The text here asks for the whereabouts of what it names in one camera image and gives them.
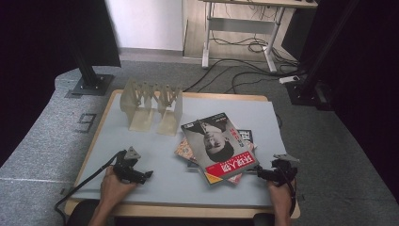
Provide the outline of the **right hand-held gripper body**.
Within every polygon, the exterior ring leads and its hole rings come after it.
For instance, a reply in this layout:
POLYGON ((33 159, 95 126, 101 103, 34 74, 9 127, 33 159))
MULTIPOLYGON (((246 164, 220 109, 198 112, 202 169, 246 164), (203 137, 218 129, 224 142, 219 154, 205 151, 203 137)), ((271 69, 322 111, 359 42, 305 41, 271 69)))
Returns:
POLYGON ((275 182, 278 186, 292 182, 297 174, 297 167, 292 162, 299 163, 299 160, 287 153, 274 154, 275 160, 271 162, 273 170, 266 174, 266 180, 275 182))

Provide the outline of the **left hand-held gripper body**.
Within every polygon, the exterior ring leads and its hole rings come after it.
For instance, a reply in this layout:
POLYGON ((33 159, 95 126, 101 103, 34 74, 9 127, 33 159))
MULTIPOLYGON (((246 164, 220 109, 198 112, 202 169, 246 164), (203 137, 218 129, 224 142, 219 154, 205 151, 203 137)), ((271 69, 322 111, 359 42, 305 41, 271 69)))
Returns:
POLYGON ((120 151, 117 153, 113 171, 121 180, 134 183, 135 178, 145 177, 143 172, 134 169, 134 165, 138 162, 139 158, 140 154, 133 147, 120 151))

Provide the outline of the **orange-brown cover magazine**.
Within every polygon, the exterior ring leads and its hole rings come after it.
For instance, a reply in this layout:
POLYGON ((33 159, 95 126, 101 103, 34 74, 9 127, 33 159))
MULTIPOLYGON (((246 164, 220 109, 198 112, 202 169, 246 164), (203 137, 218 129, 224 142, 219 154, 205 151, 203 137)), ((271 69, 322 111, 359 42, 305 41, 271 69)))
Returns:
POLYGON ((237 147, 232 157, 222 162, 205 161, 202 158, 198 161, 186 138, 180 142, 175 153, 188 161, 189 169, 198 170, 210 186, 224 181, 238 185, 243 172, 257 163, 255 159, 257 146, 251 139, 241 140, 241 143, 243 147, 237 147))

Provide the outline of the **portrait cover magazine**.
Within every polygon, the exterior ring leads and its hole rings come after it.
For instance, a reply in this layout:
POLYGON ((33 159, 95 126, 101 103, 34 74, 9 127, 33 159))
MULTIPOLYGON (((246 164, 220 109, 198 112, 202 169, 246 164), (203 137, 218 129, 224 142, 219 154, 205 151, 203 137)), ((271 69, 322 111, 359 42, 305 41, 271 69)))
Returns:
POLYGON ((225 113, 183 124, 181 129, 209 185, 232 181, 259 164, 253 144, 242 138, 225 113))

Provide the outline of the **person's right hand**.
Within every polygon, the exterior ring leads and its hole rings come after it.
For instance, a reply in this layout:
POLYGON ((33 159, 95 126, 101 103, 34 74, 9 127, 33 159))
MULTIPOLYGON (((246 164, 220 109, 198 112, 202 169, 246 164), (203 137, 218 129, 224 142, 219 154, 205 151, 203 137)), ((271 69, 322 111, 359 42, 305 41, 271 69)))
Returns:
POLYGON ((287 185, 276 186, 272 181, 267 181, 270 200, 276 217, 289 218, 292 207, 291 190, 287 185))

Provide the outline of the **person's left hand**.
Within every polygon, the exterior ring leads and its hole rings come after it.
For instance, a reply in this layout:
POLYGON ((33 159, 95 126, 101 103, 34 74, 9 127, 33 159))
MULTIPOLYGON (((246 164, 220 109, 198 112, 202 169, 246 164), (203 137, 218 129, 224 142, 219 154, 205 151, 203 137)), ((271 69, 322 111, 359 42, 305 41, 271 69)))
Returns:
POLYGON ((113 167, 108 167, 101 183, 100 206, 113 209, 136 187, 136 183, 126 184, 122 182, 114 172, 113 167))

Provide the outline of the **person's dark-clothed right leg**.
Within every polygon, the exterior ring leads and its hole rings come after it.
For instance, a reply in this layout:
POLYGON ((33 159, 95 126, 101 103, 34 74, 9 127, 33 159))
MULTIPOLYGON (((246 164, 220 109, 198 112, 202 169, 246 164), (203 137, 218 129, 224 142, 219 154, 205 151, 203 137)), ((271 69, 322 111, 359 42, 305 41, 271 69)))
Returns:
POLYGON ((268 213, 258 213, 253 216, 254 226, 275 226, 275 216, 268 213))

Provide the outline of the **person's dark-clothed leg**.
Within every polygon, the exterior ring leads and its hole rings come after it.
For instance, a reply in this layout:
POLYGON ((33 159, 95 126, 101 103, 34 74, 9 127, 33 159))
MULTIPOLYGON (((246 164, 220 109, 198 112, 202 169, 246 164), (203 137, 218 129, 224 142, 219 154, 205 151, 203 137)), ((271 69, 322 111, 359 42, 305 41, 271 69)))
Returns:
POLYGON ((67 226, 88 226, 99 200, 84 200, 79 202, 70 215, 67 226))
POLYGON ((275 216, 268 213, 258 213, 253 216, 254 226, 275 226, 275 216))

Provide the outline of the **person's dark-clothed left leg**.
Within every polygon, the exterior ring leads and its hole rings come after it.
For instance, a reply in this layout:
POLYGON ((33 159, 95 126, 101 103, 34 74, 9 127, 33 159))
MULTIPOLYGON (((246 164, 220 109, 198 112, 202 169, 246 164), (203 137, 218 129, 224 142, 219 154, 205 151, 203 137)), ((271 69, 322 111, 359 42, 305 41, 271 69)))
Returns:
POLYGON ((79 202, 70 215, 67 226, 88 226, 99 200, 84 200, 79 202))

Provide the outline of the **black metal stand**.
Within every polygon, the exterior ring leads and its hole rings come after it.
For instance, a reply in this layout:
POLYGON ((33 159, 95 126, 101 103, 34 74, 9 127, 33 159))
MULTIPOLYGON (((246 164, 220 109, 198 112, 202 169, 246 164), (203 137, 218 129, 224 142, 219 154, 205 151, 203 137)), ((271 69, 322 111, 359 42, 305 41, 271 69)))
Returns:
POLYGON ((81 78, 73 89, 70 96, 94 95, 104 96, 114 76, 111 74, 97 74, 91 65, 87 64, 75 39, 70 40, 72 56, 77 64, 81 78))
POLYGON ((299 9, 288 29, 291 44, 299 44, 300 37, 306 38, 298 64, 299 74, 306 78, 289 83, 286 88, 293 105, 327 105, 329 109, 325 93, 317 87, 321 69, 359 0, 314 1, 318 7, 299 9))

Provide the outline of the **white power strip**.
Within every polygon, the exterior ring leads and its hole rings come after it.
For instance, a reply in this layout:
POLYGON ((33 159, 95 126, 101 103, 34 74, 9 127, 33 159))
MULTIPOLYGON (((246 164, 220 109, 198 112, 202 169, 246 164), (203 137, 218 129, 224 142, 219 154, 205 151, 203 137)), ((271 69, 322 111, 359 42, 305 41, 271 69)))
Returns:
POLYGON ((286 76, 286 77, 282 77, 282 78, 279 79, 279 82, 281 84, 297 82, 297 81, 300 81, 300 78, 297 75, 286 76))

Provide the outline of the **black curtain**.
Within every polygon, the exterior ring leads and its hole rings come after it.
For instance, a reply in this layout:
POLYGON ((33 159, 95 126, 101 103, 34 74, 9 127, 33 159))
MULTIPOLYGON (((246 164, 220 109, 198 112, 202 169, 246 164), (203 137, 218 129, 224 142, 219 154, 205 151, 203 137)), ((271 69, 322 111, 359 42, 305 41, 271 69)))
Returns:
POLYGON ((0 0, 0 167, 78 56, 120 65, 106 0, 0 0))
MULTIPOLYGON (((299 61, 305 39, 282 46, 299 61)), ((399 203, 399 0, 359 0, 317 87, 399 203)))

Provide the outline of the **white frame desk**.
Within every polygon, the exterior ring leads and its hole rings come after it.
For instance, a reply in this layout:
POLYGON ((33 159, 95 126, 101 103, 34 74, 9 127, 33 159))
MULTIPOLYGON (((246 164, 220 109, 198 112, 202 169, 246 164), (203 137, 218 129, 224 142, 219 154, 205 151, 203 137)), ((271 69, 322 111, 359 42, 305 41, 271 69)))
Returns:
POLYGON ((277 68, 272 57, 272 49, 277 37, 282 16, 287 8, 310 8, 315 9, 318 4, 315 0, 200 0, 206 4, 205 16, 205 39, 202 49, 201 66, 203 69, 209 67, 210 34, 212 31, 238 32, 269 35, 270 39, 263 48, 263 54, 268 69, 275 73, 277 68), (244 19, 218 18, 212 15, 214 4, 235 4, 260 7, 275 7, 276 18, 270 21, 253 21, 244 19))

